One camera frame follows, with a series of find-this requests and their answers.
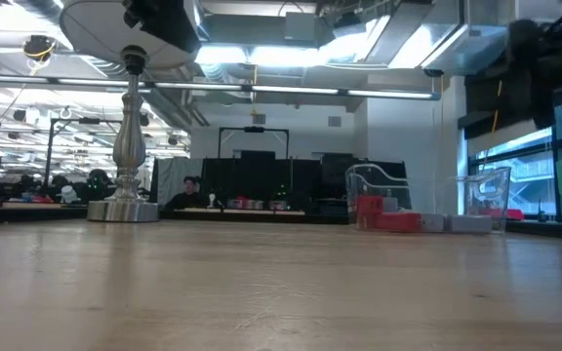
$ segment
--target wood grain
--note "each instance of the wood grain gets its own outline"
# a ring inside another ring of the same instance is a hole
[[[557,350],[562,240],[0,225],[0,350]]]

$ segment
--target table surface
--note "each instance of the table surface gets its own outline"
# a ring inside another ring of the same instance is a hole
[[[0,225],[0,350],[558,350],[562,240]]]

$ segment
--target silver lamp base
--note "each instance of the silver lamp base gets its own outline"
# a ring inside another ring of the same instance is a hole
[[[136,201],[91,201],[88,220],[103,222],[153,222],[159,220],[157,204]]]

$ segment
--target man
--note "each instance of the man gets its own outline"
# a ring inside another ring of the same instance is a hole
[[[185,208],[203,207],[203,201],[196,192],[196,179],[193,176],[187,176],[183,179],[184,190],[166,204],[166,210],[181,210]]]

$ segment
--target lamp stand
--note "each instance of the lamp stand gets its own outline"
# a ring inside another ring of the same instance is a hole
[[[118,168],[114,195],[88,204],[88,220],[105,222],[150,222],[159,220],[157,204],[145,202],[138,195],[138,167],[146,157],[140,122],[142,98],[138,92],[139,76],[144,70],[146,52],[128,46],[121,52],[129,72],[129,86],[123,95],[123,123],[116,135],[112,160]]]

